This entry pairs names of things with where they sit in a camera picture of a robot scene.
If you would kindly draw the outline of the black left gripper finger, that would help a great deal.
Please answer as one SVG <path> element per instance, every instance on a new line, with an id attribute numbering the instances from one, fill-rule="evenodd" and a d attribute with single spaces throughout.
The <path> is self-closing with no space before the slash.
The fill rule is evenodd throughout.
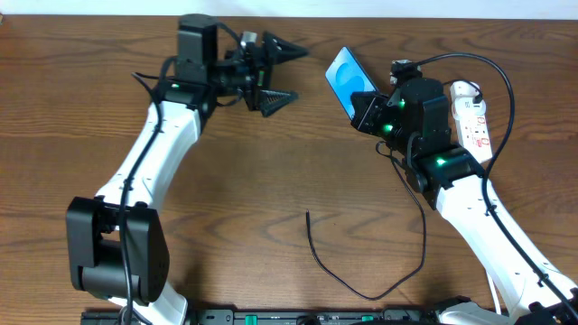
<path id="1" fill-rule="evenodd" d="M 285 41 L 270 32 L 263 33 L 263 50 L 269 64 L 282 64 L 309 54 L 306 48 Z"/>
<path id="2" fill-rule="evenodd" d="M 258 94 L 258 110 L 263 117 L 269 117 L 298 98 L 294 91 L 261 89 Z"/>

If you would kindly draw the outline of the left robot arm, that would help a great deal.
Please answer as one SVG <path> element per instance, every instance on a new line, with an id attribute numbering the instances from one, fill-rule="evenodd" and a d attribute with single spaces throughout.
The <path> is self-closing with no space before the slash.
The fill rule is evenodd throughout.
<path id="1" fill-rule="evenodd" d="M 119 307 L 115 324 L 183 324 L 189 303 L 168 281 L 170 254 L 160 212 L 173 176 L 218 107 L 244 101 L 271 116 L 294 102 L 271 88 L 273 68 L 307 55 L 264 32 L 233 35 L 218 53 L 224 24 L 206 14 L 178 22 L 177 52 L 155 76 L 137 74 L 150 98 L 144 127 L 116 173 L 91 198 L 66 212 L 72 286 Z"/>

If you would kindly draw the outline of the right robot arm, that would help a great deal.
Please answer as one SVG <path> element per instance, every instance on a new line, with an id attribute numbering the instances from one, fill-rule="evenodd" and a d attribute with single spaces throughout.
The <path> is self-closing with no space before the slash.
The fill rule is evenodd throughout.
<path id="1" fill-rule="evenodd" d="M 352 125 L 400 152 L 407 181 L 462 236 L 485 269 L 495 311 L 461 302 L 442 323 L 575 324 L 577 285 L 532 243 L 488 178 L 486 104 L 475 83 L 408 79 L 387 96 L 350 96 Z"/>

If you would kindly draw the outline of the blue Galaxy smartphone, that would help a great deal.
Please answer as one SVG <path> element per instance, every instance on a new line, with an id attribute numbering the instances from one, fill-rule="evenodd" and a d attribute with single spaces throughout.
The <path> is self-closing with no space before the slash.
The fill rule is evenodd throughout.
<path id="1" fill-rule="evenodd" d="M 350 120 L 355 116 L 350 99 L 351 95 L 354 92 L 373 92 L 378 90 L 348 47 L 340 49 L 329 68 L 325 71 L 325 78 Z"/>

